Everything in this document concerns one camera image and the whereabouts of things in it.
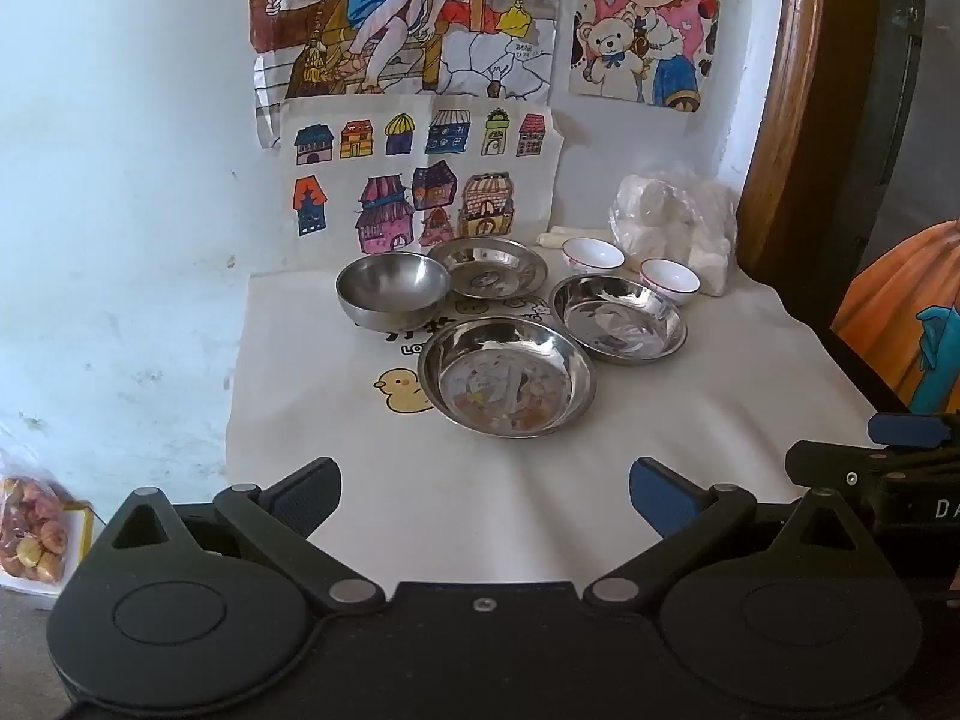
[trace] deep metal bowl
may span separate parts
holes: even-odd
[[[572,338],[519,317],[446,327],[424,346],[416,373],[440,413],[504,439],[559,430],[596,391],[593,363]]]
[[[467,298],[522,298],[546,279],[544,258],[506,238],[458,238],[433,247],[430,257],[443,263],[451,288]]]
[[[449,291],[450,274],[443,265],[408,251],[363,257],[337,276],[337,297],[347,316],[380,333],[423,327]]]
[[[686,341],[677,307],[635,281],[606,275],[565,279],[550,311],[592,357],[640,365],[673,354]]]

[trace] clear plastic bag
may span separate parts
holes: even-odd
[[[56,584],[64,574],[68,536],[64,505],[42,480],[29,450],[0,427],[0,570],[8,576]]]
[[[690,172],[628,175],[610,209],[610,226],[634,271],[666,257],[700,278],[701,292],[723,295],[736,250],[736,195]]]

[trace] drawing of boy with teddy bear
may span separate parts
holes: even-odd
[[[599,87],[592,93],[694,110],[697,76],[683,54],[683,35],[658,12],[686,0],[620,1],[626,4],[613,15],[578,28],[579,38],[595,56],[583,71],[584,79]]]

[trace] white bowl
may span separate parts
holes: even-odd
[[[575,274],[612,275],[626,258],[613,244],[598,238],[571,238],[563,244],[563,259]]]
[[[687,303],[700,289],[700,276],[673,260],[644,260],[640,276],[655,293],[678,306]]]

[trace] screw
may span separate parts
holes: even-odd
[[[593,583],[593,594],[608,604],[625,604],[639,593],[640,588],[635,581],[622,577],[607,577]]]
[[[366,579],[342,579],[330,586],[330,598],[341,604],[363,604],[376,595],[376,585]]]

